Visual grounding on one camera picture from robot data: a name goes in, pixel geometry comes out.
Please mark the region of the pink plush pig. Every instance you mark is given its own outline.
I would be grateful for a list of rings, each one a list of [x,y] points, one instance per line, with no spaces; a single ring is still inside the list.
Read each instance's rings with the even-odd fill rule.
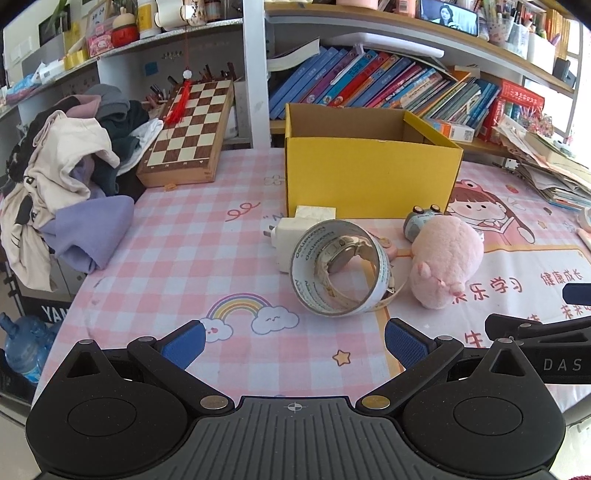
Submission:
[[[412,242],[408,283],[427,309],[448,307],[466,291],[484,257],[484,237],[465,221],[447,215],[428,220]]]

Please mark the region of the pink utility knife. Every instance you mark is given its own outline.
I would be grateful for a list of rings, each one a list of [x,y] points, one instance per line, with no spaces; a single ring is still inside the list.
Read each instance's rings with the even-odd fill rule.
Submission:
[[[411,258],[412,257],[412,253],[410,249],[399,249],[396,245],[394,245],[394,242],[384,236],[380,236],[378,234],[375,234],[373,232],[370,232],[370,235],[377,240],[377,242],[383,247],[383,249],[386,251],[386,254],[389,258],[390,261],[394,261],[397,258]]]

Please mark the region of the white tape roll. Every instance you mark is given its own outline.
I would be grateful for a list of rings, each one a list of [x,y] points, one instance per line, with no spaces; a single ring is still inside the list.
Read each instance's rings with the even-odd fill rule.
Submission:
[[[341,296],[329,296],[315,275],[315,261],[322,247],[341,236],[360,237],[373,245],[377,260],[372,263],[353,257],[345,268],[331,275]],[[295,296],[311,313],[324,317],[348,317],[389,306],[407,283],[396,278],[394,261],[362,226],[346,220],[322,221],[311,227],[298,242],[290,265],[290,282]]]

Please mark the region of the grey frog kids watch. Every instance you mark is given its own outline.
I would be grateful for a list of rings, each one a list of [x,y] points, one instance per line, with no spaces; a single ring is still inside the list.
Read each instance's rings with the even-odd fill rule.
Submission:
[[[441,208],[436,205],[432,204],[429,208],[424,209],[418,205],[413,207],[413,210],[408,214],[404,225],[403,225],[403,233],[405,238],[413,243],[419,233],[422,230],[422,227],[434,216],[441,215]]]

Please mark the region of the gold wristwatch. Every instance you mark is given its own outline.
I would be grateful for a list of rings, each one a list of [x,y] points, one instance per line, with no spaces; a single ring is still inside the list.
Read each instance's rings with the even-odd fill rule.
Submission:
[[[315,275],[332,298],[337,299],[341,294],[332,285],[331,275],[345,268],[353,257],[374,263],[377,260],[377,252],[375,247],[363,238],[341,236],[322,247],[318,254]]]

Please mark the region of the stack of papers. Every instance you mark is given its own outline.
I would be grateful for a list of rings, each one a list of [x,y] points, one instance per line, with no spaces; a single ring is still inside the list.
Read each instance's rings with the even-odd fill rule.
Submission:
[[[565,155],[555,142],[503,115],[494,132],[518,163],[517,172],[549,203],[570,210],[590,207],[590,164]]]

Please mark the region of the pink checkered desk mat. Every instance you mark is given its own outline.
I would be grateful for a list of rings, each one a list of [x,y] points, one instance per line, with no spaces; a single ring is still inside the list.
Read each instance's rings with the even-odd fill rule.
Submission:
[[[214,183],[149,189],[109,265],[81,286],[43,371],[49,380],[74,344],[119,348],[162,337],[189,320],[204,324],[204,353],[190,372],[233,398],[347,395],[358,398],[399,373],[386,324],[401,318],[430,337],[486,347],[486,318],[509,314],[544,323],[585,316],[563,286],[590,278],[590,253],[573,215],[549,208],[528,186],[494,167],[465,164],[461,190],[493,209],[483,261],[465,291],[441,310],[410,288],[411,247],[399,220],[339,222],[332,235],[372,233],[398,248],[394,300],[379,297],[370,262],[353,257],[329,273],[310,248],[294,272],[277,266],[266,232],[284,206],[283,152],[226,152]]]

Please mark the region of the blue water bottle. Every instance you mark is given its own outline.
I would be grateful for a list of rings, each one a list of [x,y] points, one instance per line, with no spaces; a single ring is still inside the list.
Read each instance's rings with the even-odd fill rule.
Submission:
[[[47,324],[36,316],[22,316],[13,322],[2,312],[1,328],[6,333],[4,351],[9,367],[37,385],[60,326],[60,323]]]

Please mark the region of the white power adapter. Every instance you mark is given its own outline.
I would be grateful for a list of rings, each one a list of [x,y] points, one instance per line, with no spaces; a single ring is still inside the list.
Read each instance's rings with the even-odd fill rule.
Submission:
[[[311,218],[281,218],[276,226],[270,225],[263,235],[270,239],[270,244],[276,249],[276,266],[281,273],[290,272],[291,258],[298,242],[304,234],[318,224],[318,220]]]

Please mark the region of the white square eraser block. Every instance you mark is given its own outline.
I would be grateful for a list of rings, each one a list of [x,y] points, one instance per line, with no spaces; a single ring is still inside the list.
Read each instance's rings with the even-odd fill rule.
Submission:
[[[294,217],[322,222],[335,219],[337,209],[335,207],[298,205]]]

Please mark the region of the pile of clothes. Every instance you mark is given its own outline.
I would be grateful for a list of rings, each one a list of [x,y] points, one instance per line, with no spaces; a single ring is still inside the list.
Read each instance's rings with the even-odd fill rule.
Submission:
[[[84,274],[106,268],[133,218],[117,179],[163,127],[106,84],[35,116],[7,162],[1,204],[1,244],[25,287],[54,291],[54,260]]]

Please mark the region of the orange white small carton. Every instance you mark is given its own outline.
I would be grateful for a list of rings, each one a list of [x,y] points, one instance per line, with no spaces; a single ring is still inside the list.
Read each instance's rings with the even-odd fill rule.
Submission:
[[[469,126],[438,119],[427,119],[427,123],[451,141],[461,143],[474,141],[475,130]]]

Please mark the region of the yellow cardboard box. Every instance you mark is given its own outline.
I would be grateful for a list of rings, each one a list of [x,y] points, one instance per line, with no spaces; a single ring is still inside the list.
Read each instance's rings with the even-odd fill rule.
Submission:
[[[407,110],[287,105],[286,204],[334,207],[339,219],[403,219],[446,208],[462,148]]]

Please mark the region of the wooden chess board box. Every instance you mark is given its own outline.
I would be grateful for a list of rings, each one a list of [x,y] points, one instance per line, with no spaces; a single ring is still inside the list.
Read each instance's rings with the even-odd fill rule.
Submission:
[[[233,82],[225,79],[191,84],[183,119],[166,126],[164,119],[178,91],[165,105],[160,115],[163,128],[136,170],[137,178],[147,188],[211,183],[215,179],[235,100]]]

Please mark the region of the row of leaning books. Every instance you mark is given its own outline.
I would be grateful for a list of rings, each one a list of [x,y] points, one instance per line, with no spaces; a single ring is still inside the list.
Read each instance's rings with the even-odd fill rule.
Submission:
[[[526,130],[544,125],[545,99],[510,80],[433,60],[360,46],[311,43],[311,54],[287,68],[270,93],[270,120],[287,116],[287,104],[332,108],[403,109],[419,118],[445,120],[493,142],[503,115]]]

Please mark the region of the white wooden bookshelf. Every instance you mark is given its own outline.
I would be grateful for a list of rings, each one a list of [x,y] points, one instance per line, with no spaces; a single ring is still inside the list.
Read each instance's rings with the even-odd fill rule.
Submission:
[[[430,45],[443,51],[446,59],[454,55],[464,56],[470,64],[477,64],[481,70],[490,69],[496,76],[505,70],[510,75],[527,78],[571,99],[577,97],[575,89],[552,74],[481,38],[424,20],[366,8],[301,2],[246,2],[240,19],[212,22],[186,31],[176,29],[153,39],[180,40],[184,35],[207,34],[225,26],[242,28],[247,115],[250,121],[260,123],[249,127],[249,138],[256,147],[263,147],[266,143],[263,128],[270,125],[270,121],[263,118],[269,106],[266,92],[269,68],[264,61],[274,49],[273,28],[277,25],[339,27],[352,32],[375,33]]]

